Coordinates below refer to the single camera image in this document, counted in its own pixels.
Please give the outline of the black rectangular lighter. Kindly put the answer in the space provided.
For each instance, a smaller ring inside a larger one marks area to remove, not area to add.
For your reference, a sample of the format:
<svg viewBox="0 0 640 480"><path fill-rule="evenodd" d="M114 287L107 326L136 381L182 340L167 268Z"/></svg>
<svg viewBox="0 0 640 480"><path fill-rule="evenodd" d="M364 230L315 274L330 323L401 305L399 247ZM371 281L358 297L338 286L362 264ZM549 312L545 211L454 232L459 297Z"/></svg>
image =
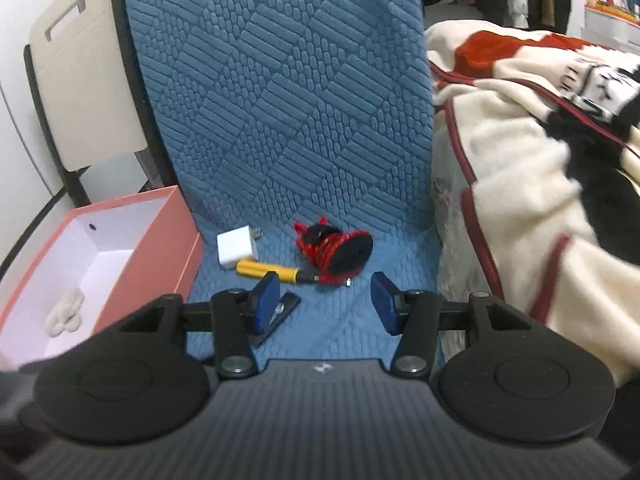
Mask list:
<svg viewBox="0 0 640 480"><path fill-rule="evenodd" d="M280 327L280 325L288 318L288 316L297 308L300 304L300 298L294 292L286 292L277 304L276 310L274 310L272 319L267 328L258 335L248 336L250 345L257 349L259 348L274 332Z"/></svg>

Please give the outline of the red black toy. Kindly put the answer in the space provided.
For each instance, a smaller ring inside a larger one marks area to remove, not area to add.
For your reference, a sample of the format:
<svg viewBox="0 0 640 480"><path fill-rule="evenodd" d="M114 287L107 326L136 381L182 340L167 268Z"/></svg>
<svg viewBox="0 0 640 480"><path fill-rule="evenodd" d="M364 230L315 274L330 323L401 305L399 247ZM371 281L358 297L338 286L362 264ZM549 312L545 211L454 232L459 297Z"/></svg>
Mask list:
<svg viewBox="0 0 640 480"><path fill-rule="evenodd" d="M356 278L371 257L374 241L367 231L343 232L326 217L309 226L295 221L293 229L298 250L316 270L314 283L346 284Z"/></svg>

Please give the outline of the floral lace bed cover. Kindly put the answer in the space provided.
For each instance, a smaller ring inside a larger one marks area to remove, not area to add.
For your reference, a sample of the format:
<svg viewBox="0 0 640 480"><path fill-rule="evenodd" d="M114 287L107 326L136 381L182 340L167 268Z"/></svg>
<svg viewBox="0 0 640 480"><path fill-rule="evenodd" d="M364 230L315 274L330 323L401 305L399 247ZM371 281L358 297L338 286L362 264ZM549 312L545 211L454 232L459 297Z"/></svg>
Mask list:
<svg viewBox="0 0 640 480"><path fill-rule="evenodd" d="M503 166L478 137L485 131L461 119L450 105L436 114L431 196L442 241L436 287L454 301L474 292L506 296L489 227L500 200Z"/></svg>

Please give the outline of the white charger with prongs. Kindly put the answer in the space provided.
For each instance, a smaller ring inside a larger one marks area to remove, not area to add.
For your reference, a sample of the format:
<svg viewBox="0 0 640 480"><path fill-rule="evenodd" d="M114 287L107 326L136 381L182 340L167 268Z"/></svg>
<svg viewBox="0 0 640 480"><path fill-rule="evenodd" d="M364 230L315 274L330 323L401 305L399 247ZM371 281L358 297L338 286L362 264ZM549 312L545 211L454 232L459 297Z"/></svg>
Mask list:
<svg viewBox="0 0 640 480"><path fill-rule="evenodd" d="M234 269L241 260L258 261L257 240L262 231L251 226L219 233L216 237L219 264L224 269Z"/></svg>

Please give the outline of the pink storage box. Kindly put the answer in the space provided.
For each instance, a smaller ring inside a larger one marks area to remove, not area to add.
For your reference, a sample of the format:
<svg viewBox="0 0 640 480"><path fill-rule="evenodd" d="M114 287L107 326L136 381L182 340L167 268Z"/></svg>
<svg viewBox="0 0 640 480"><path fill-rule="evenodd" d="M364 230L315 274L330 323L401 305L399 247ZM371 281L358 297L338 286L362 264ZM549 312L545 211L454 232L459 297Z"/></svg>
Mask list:
<svg viewBox="0 0 640 480"><path fill-rule="evenodd" d="M189 296L203 256L175 186L70 211L2 302L2 370L58 356L159 296ZM74 290L78 329L49 336L47 316Z"/></svg>

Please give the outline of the cream red trimmed blanket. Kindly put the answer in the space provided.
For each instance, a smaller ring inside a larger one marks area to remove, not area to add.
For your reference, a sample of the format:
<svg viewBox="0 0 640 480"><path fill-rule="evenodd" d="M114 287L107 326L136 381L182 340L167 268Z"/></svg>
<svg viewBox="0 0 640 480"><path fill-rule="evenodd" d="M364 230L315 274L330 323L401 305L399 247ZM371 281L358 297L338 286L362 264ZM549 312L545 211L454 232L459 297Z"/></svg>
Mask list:
<svg viewBox="0 0 640 480"><path fill-rule="evenodd" d="M498 164L489 221L503 300L639 375L639 57L485 21L424 34L436 114L450 105Z"/></svg>

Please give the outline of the blue textured chair cushion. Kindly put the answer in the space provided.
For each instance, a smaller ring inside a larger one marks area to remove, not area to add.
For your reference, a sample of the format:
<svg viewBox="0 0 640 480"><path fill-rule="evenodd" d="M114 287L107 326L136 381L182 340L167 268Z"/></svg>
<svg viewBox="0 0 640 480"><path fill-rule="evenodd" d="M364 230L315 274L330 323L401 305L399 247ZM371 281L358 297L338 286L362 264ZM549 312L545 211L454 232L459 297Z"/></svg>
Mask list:
<svg viewBox="0 0 640 480"><path fill-rule="evenodd" d="M125 0L160 137L204 244L192 301L254 283L217 236L258 229L258 256L300 266L294 224L372 235L347 286L299 286L257 350L271 359L389 361L397 341L370 276L433 289L432 83L421 0Z"/></svg>

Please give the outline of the white desk with items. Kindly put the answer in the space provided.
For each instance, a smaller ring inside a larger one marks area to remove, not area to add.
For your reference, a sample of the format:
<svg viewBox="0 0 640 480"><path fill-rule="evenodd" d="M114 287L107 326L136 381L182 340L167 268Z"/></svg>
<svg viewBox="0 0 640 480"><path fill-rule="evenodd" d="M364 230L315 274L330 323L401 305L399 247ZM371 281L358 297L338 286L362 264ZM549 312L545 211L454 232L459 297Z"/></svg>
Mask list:
<svg viewBox="0 0 640 480"><path fill-rule="evenodd" d="M582 39L639 54L639 14L629 13L614 0L587 0Z"/></svg>

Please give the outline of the yellow handled screwdriver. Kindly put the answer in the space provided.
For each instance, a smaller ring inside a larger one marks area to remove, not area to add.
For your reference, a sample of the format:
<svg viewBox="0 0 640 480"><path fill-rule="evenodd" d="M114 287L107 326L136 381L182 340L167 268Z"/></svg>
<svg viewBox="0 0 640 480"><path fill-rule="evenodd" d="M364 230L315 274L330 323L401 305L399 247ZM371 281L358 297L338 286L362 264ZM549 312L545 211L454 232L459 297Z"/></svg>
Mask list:
<svg viewBox="0 0 640 480"><path fill-rule="evenodd" d="M288 284L352 286L351 278L336 280L335 278L321 276L319 272L314 270L290 268L289 266L278 266L277 264L248 259L240 260L236 264L235 270L247 278L264 278L268 273L273 272L277 274L281 282Z"/></svg>

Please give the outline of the cream chair with black frame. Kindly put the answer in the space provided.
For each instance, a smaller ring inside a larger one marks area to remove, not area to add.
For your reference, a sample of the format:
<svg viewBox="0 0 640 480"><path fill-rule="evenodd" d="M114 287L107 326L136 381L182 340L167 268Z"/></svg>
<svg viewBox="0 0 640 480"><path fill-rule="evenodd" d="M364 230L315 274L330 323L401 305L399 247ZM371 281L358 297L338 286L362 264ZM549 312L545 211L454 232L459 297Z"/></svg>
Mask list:
<svg viewBox="0 0 640 480"><path fill-rule="evenodd" d="M75 206L176 184L125 0L53 0L23 56L44 140Z"/></svg>

